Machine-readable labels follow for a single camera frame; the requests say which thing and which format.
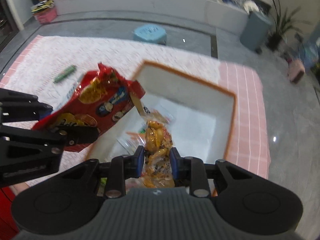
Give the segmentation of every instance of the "pink grid border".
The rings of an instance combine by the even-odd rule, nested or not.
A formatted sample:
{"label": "pink grid border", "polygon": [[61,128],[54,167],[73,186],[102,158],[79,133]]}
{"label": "pink grid border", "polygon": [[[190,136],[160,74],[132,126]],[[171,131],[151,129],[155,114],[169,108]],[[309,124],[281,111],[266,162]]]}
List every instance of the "pink grid border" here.
{"label": "pink grid border", "polygon": [[22,63],[26,57],[26,55],[32,50],[32,47],[43,37],[38,35],[36,36],[28,46],[20,53],[20,55],[16,58],[16,60],[12,63],[10,68],[6,73],[4,73],[3,78],[0,81],[0,88],[4,88],[5,85],[9,82],[10,77],[16,72],[16,69]]}
{"label": "pink grid border", "polygon": [[270,153],[260,78],[252,68],[230,62],[222,62],[219,70],[219,85],[236,93],[238,100],[227,160],[268,178]]}

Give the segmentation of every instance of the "pink bag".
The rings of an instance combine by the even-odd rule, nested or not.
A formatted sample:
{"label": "pink bag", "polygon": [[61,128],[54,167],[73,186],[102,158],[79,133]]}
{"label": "pink bag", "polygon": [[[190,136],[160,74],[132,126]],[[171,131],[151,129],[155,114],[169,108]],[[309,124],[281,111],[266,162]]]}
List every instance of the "pink bag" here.
{"label": "pink bag", "polygon": [[297,84],[305,73],[301,60],[296,59],[289,64],[288,77],[290,82]]}

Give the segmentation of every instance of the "pink box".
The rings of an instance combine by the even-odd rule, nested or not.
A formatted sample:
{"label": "pink box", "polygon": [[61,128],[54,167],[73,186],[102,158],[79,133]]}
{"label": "pink box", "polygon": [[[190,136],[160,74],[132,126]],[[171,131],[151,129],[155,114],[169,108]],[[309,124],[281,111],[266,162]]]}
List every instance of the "pink box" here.
{"label": "pink box", "polygon": [[297,84],[305,73],[304,65],[301,60],[296,59],[292,61],[288,69],[288,77],[290,82]]}
{"label": "pink box", "polygon": [[43,12],[39,12],[35,14],[35,18],[40,24],[49,23],[53,21],[56,17],[57,17],[56,7],[48,8]]}

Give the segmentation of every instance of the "green marker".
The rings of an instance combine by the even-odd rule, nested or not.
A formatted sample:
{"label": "green marker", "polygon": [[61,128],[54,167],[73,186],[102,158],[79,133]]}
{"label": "green marker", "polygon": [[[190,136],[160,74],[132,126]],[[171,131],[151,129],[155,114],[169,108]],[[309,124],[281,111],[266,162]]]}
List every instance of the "green marker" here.
{"label": "green marker", "polygon": [[76,71],[77,66],[75,65],[71,65],[69,67],[67,67],[64,71],[62,71],[58,76],[55,77],[54,79],[54,83],[59,83],[61,80],[65,79],[67,76],[69,76],[71,73],[73,73],[74,71]]}

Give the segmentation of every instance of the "clear plastic wrap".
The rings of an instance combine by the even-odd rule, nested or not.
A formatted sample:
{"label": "clear plastic wrap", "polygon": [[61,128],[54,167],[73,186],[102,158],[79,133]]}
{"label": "clear plastic wrap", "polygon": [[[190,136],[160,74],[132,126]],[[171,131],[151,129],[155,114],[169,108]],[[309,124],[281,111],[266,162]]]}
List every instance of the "clear plastic wrap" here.
{"label": "clear plastic wrap", "polygon": [[169,160],[173,146],[171,134],[160,122],[148,120],[145,133],[145,171],[143,184],[149,188],[174,187]]}

